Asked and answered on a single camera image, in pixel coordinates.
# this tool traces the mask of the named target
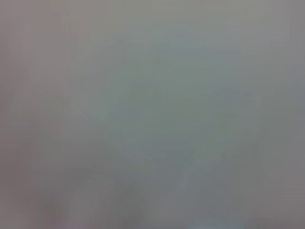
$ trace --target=blurry background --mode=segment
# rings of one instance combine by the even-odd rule
[[[1,90],[22,82],[4,123],[29,134],[31,178],[68,227],[116,206],[135,208],[123,228],[302,224],[302,1],[1,4]]]

